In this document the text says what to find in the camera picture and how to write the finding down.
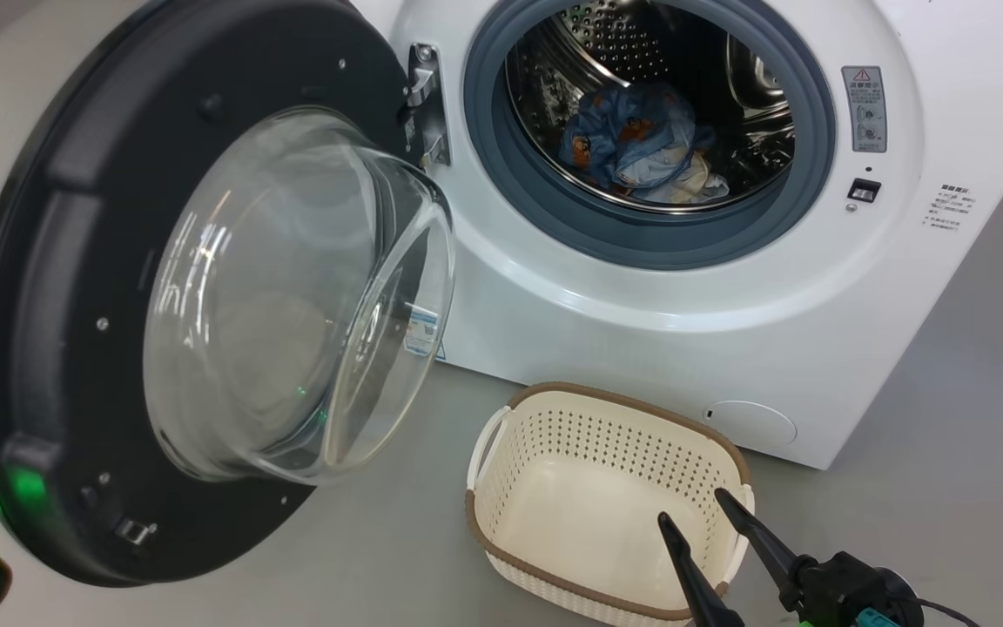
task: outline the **sticker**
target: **sticker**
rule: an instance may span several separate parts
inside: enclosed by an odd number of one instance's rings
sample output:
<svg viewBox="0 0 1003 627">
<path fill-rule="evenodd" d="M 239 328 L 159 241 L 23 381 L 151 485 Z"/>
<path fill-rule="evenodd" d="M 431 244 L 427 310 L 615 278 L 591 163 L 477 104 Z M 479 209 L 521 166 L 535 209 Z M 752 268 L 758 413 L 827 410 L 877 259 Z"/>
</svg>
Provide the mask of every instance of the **sticker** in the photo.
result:
<svg viewBox="0 0 1003 627">
<path fill-rule="evenodd" d="M 881 68 L 848 66 L 843 68 L 847 97 L 851 103 L 856 153 L 888 151 L 888 111 Z"/>
<path fill-rule="evenodd" d="M 411 143 L 417 135 L 417 118 L 409 115 L 409 120 L 405 122 L 405 143 Z"/>
<path fill-rule="evenodd" d="M 412 306 L 409 328 L 405 332 L 405 350 L 428 357 L 438 337 L 439 317 L 422 307 Z"/>
<path fill-rule="evenodd" d="M 962 229 L 963 223 L 970 218 L 975 204 L 978 204 L 978 199 L 975 199 L 967 188 L 944 184 L 935 192 L 935 198 L 927 204 L 927 210 L 924 210 L 923 215 L 923 226 L 925 229 L 956 234 Z"/>
</svg>

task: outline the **washing machine door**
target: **washing machine door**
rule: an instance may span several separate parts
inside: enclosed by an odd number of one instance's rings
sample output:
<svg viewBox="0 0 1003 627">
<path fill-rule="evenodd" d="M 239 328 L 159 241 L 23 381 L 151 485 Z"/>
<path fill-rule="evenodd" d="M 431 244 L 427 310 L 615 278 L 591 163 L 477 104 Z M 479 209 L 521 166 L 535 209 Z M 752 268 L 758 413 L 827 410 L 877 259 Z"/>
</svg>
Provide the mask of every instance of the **washing machine door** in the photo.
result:
<svg viewBox="0 0 1003 627">
<path fill-rule="evenodd" d="M 170 0 L 61 89 L 0 199 L 0 517 L 33 555 L 198 576 L 389 440 L 452 288 L 409 87 L 341 0 Z"/>
</svg>

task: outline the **washing machine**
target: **washing machine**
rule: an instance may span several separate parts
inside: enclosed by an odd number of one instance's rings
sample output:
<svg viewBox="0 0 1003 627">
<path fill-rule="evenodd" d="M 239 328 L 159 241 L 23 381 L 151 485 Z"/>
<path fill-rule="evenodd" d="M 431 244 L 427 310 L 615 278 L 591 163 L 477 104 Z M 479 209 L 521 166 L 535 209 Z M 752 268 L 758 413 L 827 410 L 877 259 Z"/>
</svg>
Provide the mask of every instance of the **washing machine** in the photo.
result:
<svg viewBox="0 0 1003 627">
<path fill-rule="evenodd" d="M 566 162 L 585 95 L 652 83 L 720 195 Z M 202 575 L 434 360 L 825 467 L 1001 195 L 990 0 L 150 3 L 0 196 L 0 518 L 84 583 Z"/>
</svg>

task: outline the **perforated basket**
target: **perforated basket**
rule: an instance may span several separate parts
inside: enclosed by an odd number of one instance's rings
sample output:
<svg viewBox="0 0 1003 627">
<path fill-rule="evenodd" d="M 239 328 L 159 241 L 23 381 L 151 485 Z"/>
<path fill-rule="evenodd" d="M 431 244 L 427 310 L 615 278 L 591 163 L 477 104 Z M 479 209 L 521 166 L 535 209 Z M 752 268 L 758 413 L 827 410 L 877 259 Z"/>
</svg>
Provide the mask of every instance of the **perforated basket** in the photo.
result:
<svg viewBox="0 0 1003 627">
<path fill-rule="evenodd" d="M 749 469 L 721 433 L 640 400 L 573 384 L 525 389 L 478 436 L 466 520 L 498 574 L 620 627 L 686 624 L 664 548 L 667 512 L 719 595 L 745 555 L 714 500 L 753 510 Z"/>
</svg>

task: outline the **green led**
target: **green led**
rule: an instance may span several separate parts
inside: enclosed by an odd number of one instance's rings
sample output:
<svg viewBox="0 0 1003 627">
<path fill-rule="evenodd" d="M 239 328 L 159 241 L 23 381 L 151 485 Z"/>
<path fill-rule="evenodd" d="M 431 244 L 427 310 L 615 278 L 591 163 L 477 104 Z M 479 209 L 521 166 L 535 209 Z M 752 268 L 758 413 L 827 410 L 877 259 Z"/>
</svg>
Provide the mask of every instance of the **green led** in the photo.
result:
<svg viewBox="0 0 1003 627">
<path fill-rule="evenodd" d="M 10 483 L 17 499 L 26 505 L 44 505 L 49 500 L 49 489 L 45 487 L 43 477 L 29 468 L 13 468 Z"/>
</svg>

